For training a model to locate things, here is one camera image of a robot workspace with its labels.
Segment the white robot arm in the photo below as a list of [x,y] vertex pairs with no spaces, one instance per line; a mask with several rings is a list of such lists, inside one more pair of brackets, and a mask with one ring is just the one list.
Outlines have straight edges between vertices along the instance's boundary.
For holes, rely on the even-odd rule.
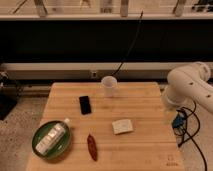
[[194,62],[177,67],[167,75],[168,85],[162,93],[164,105],[171,108],[181,107],[187,99],[192,99],[213,114],[213,86],[210,67],[204,62]]

